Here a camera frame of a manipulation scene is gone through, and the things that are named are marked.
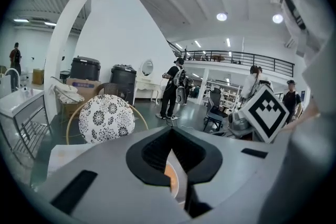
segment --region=sign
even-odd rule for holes
[[[266,143],[275,138],[289,115],[284,104],[267,86],[261,87],[241,111]]]

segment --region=faucet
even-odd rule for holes
[[[15,68],[8,68],[6,70],[6,72],[5,72],[4,75],[6,75],[10,70],[14,70],[16,72],[17,77],[18,77],[18,89],[20,90],[21,89],[21,86],[20,86],[20,83],[21,83],[21,81],[20,81],[20,75],[19,75],[19,72],[17,72],[17,70]]]

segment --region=round mirror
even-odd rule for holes
[[[151,60],[145,61],[142,65],[141,71],[144,76],[149,76],[153,72],[153,62]]]

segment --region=black bin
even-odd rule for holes
[[[125,65],[115,65],[111,69],[110,82],[121,86],[121,90],[123,88],[127,90],[125,101],[131,105],[133,105],[136,75],[137,72],[133,68]]]
[[[70,77],[99,81],[100,62],[86,57],[75,57],[72,60]]]

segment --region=cap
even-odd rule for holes
[[[177,58],[176,61],[174,61],[174,63],[176,63],[176,62],[179,62],[181,65],[184,65],[184,60],[181,57]]]

